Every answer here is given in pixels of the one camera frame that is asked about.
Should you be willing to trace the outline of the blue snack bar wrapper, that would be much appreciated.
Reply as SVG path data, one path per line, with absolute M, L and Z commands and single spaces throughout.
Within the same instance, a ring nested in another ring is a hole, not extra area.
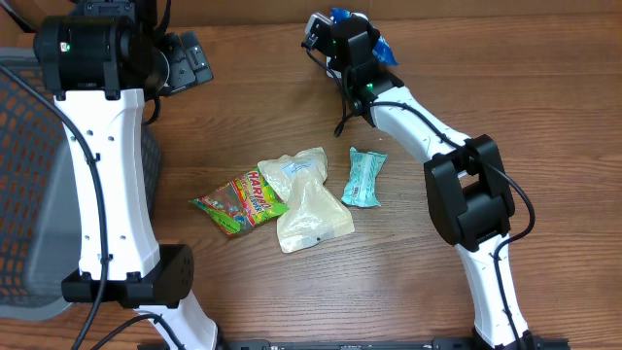
M 363 13 L 350 12 L 342 8 L 330 9 L 330 19 L 334 24 L 338 24 L 340 21 L 351 17 L 368 19 L 368 16 Z M 378 42 L 375 44 L 372 51 L 375 57 L 378 58 L 381 63 L 389 66 L 397 66 L 397 61 L 395 59 L 394 53 L 383 36 L 379 37 Z

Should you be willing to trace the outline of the light teal snack packet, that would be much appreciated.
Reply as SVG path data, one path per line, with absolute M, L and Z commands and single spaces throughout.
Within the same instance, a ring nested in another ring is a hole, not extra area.
M 350 148 L 351 169 L 341 201 L 349 206 L 370 208 L 380 206 L 376 197 L 376 178 L 387 156 L 375 152 L 359 152 Z

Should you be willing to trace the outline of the Haribo gummy worms bag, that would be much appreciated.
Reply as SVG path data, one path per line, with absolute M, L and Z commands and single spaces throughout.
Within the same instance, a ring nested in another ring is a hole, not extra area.
M 207 213 L 229 237 L 250 233 L 289 211 L 257 167 L 190 203 Z

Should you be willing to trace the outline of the beige paper pouch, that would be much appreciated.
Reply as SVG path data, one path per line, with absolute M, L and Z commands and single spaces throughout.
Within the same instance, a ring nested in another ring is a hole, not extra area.
M 353 218 L 326 187 L 328 158 L 321 147 L 258 163 L 259 172 L 288 206 L 277 219 L 281 250 L 288 254 L 355 231 Z

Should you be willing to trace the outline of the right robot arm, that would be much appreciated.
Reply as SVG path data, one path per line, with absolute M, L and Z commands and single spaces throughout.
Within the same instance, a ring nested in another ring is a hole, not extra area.
M 471 138 L 427 111 L 373 50 L 381 35 L 365 17 L 330 19 L 321 49 L 340 72 L 353 113 L 391 135 L 424 168 L 429 214 L 456 248 L 474 304 L 474 335 L 483 349 L 533 349 L 509 266 L 513 195 L 523 190 L 506 175 L 488 135 Z

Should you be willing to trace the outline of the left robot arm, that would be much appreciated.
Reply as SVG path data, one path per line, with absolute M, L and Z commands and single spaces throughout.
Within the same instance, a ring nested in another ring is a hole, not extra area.
M 47 17 L 35 36 L 80 211 L 79 265 L 61 292 L 93 309 L 115 302 L 133 310 L 172 349 L 213 349 L 219 330 L 192 292 L 192 250 L 156 241 L 145 188 L 143 111 L 172 79 L 168 20 L 153 1 L 80 1 L 68 16 Z

